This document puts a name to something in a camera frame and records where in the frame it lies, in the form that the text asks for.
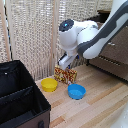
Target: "wooden cabinet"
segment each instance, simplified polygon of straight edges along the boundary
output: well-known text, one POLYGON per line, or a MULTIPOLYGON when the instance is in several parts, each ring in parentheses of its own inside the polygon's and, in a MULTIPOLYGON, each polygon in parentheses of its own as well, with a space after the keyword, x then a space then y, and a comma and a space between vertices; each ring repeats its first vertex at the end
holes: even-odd
POLYGON ((102 56, 128 64, 128 27, 121 30, 101 53, 102 56))
POLYGON ((128 80, 128 27, 107 44, 99 57, 90 60, 90 64, 128 80))

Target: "wooden floor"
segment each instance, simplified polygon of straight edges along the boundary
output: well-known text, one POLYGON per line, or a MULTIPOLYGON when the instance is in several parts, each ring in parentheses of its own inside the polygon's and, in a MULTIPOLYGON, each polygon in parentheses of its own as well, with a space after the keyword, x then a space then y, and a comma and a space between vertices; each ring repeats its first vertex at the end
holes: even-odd
POLYGON ((128 86, 92 66, 79 66, 76 83, 85 87, 81 100, 68 96, 68 85, 58 83, 54 92, 44 92, 51 104, 50 128, 110 128, 128 102, 128 86))

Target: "yellow bowl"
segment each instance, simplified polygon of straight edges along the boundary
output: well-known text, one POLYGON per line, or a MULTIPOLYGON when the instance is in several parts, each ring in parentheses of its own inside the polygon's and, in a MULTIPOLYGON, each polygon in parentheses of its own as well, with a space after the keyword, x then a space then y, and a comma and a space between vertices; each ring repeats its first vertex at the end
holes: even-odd
POLYGON ((57 84, 57 81, 52 78, 45 78, 41 81, 42 88, 45 92, 55 91, 57 84))

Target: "black bin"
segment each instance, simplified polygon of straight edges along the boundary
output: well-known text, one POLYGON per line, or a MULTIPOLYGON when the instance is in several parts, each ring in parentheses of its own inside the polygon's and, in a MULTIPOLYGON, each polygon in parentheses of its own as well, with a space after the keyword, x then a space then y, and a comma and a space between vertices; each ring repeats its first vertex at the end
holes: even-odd
POLYGON ((0 128, 49 128, 50 110, 20 60, 0 64, 0 128))

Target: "blue bowl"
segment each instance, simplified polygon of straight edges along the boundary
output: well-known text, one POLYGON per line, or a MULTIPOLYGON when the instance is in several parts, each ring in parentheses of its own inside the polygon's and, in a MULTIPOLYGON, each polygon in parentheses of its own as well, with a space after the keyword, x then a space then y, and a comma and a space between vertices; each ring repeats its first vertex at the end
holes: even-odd
POLYGON ((68 95, 72 99, 76 99, 76 100, 82 99, 85 93, 86 93, 86 90, 81 85, 71 84, 68 86, 68 95))

